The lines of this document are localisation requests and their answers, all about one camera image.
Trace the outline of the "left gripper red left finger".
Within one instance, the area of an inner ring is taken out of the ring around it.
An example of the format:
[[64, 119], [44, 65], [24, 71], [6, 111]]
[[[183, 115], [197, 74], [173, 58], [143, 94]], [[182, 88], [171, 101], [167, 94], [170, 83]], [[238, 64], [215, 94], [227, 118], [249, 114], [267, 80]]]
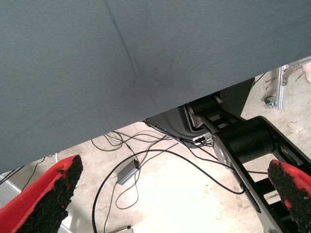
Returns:
[[60, 160], [0, 210], [2, 233], [56, 233], [83, 171], [80, 155]]

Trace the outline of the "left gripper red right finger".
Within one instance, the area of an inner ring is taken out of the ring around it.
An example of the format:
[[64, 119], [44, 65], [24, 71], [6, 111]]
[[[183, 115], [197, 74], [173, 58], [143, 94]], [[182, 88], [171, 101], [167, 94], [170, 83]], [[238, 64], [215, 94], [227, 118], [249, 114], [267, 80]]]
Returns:
[[290, 212], [300, 233], [311, 231], [311, 177], [286, 162], [272, 160], [268, 178]]

